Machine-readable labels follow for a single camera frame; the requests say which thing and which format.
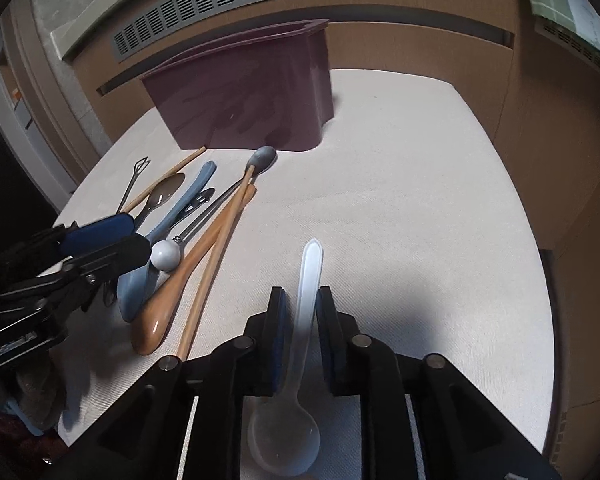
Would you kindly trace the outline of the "white ball-end metal utensil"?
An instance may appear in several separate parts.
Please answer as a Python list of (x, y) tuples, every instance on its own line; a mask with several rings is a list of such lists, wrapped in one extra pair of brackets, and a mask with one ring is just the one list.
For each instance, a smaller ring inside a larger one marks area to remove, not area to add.
[(181, 263), (183, 250), (186, 243), (206, 224), (214, 215), (222, 203), (238, 188), (240, 181), (237, 180), (221, 195), (219, 195), (204, 211), (189, 222), (188, 226), (178, 235), (170, 240), (160, 240), (151, 248), (150, 262), (158, 271), (171, 273)]

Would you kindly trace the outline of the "brown wooden spoon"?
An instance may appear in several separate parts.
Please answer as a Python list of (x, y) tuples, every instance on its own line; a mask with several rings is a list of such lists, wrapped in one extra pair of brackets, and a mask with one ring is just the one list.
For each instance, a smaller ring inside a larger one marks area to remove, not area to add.
[(170, 278), (167, 278), (152, 294), (142, 312), (132, 322), (131, 344), (133, 350), (140, 356), (148, 356), (154, 352), (166, 338), (186, 284), (218, 238), (228, 215), (228, 208), (234, 201), (232, 198), (230, 203), (221, 210), (193, 248), (184, 256)]

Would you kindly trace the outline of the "long wooden chopstick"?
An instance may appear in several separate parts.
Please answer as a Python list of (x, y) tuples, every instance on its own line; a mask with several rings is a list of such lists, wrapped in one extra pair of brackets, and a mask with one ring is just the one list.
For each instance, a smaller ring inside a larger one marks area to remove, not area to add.
[(189, 311), (181, 340), (178, 344), (178, 350), (176, 350), (175, 353), (175, 355), (181, 361), (187, 360), (190, 348), (192, 348), (202, 311), (207, 303), (214, 279), (216, 274), (218, 274), (219, 267), (221, 266), (221, 261), (228, 244), (228, 240), (230, 239), (230, 234), (232, 234), (236, 217), (240, 211), (240, 204), (242, 203), (242, 199), (246, 194), (248, 184), (253, 174), (254, 166), (249, 165), (244, 176), (242, 177), (242, 180), (240, 181), (240, 185), (235, 193), (235, 197), (227, 205), (228, 211), (225, 222), (222, 225), (218, 238), (216, 239), (216, 242), (212, 248), (211, 256), (206, 268), (204, 269), (204, 274), (202, 274), (192, 308)]

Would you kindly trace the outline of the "shovel-handle metal utensil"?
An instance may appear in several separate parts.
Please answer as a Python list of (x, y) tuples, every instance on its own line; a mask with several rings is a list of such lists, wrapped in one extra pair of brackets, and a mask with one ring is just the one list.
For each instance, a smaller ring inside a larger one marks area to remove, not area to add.
[(133, 166), (132, 176), (130, 177), (129, 183), (124, 190), (122, 199), (120, 200), (120, 203), (116, 210), (117, 214), (120, 214), (120, 212), (122, 211), (122, 207), (125, 205), (126, 201), (128, 200), (129, 195), (132, 191), (132, 188), (133, 188), (135, 182), (137, 181), (137, 178), (140, 176), (140, 174), (146, 169), (146, 167), (149, 164), (150, 164), (150, 159), (148, 156), (144, 156), (135, 162), (135, 164)]

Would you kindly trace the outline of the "translucent white plastic spoon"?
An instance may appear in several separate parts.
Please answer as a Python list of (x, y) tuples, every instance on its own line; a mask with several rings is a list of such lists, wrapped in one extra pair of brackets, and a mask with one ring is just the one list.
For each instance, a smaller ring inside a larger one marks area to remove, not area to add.
[(303, 248), (294, 316), (282, 388), (259, 405), (248, 425), (248, 445), (254, 461), (270, 474), (304, 474), (320, 452), (321, 435), (314, 417), (300, 404), (299, 390), (306, 367), (324, 250), (312, 238)]

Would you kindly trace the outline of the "thin wooden chopstick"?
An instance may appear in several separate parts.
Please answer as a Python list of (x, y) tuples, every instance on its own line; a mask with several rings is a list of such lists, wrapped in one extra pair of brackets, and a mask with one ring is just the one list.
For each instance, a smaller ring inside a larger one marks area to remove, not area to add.
[(188, 165), (192, 160), (194, 160), (195, 158), (200, 156), (202, 153), (204, 153), (206, 151), (206, 149), (207, 148), (205, 146), (202, 146), (201, 148), (198, 148), (198, 150), (194, 151), (193, 154), (186, 156), (184, 159), (182, 159), (180, 162), (178, 162), (175, 166), (173, 166), (171, 169), (169, 169), (165, 174), (163, 174), (161, 177), (158, 177), (158, 179), (155, 180), (155, 182), (152, 182), (151, 185), (148, 186), (148, 188), (145, 188), (143, 190), (143, 192), (140, 192), (140, 194), (138, 194), (135, 198), (133, 198), (129, 203), (126, 203), (125, 205), (123, 205), (122, 208), (120, 209), (120, 211), (123, 212), (124, 214), (128, 214), (136, 206), (143, 203), (143, 201), (146, 200), (146, 198), (149, 196), (151, 191), (160, 182), (162, 182), (164, 179), (167, 179), (168, 177), (171, 177), (172, 174), (177, 174), (181, 169), (183, 169), (186, 165)]

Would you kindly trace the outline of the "grey-tipped wooden spoon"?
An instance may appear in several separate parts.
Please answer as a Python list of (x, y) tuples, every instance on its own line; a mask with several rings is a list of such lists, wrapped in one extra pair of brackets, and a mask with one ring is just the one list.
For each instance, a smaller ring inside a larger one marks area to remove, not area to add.
[[(258, 174), (271, 167), (277, 158), (277, 152), (272, 146), (262, 146), (255, 151), (248, 162), (246, 163), (245, 172), (248, 172), (249, 168), (252, 167), (252, 173), (250, 179), (254, 179)], [(172, 238), (172, 242), (178, 247), (182, 247), (186, 240), (191, 238), (201, 227), (215, 214), (226, 200), (232, 196), (232, 194), (239, 188), (242, 180), (238, 179), (229, 188), (227, 188), (219, 197), (217, 197), (201, 214), (189, 223), (188, 226), (177, 236)]]

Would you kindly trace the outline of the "brown metal spoon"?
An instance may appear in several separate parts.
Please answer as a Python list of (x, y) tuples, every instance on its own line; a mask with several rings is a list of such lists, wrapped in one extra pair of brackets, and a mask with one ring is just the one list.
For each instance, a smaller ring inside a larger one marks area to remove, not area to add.
[(185, 174), (177, 172), (169, 177), (163, 178), (150, 191), (143, 209), (134, 219), (134, 229), (138, 229), (148, 217), (151, 211), (154, 211), (162, 204), (170, 200), (170, 197), (178, 190), (185, 180)]

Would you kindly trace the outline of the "maroon plastic utensil bin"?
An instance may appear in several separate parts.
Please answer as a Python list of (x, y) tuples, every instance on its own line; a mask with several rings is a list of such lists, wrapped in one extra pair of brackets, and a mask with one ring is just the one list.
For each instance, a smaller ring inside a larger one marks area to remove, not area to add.
[(335, 115), (327, 25), (321, 18), (235, 32), (172, 56), (142, 84), (183, 150), (309, 151)]

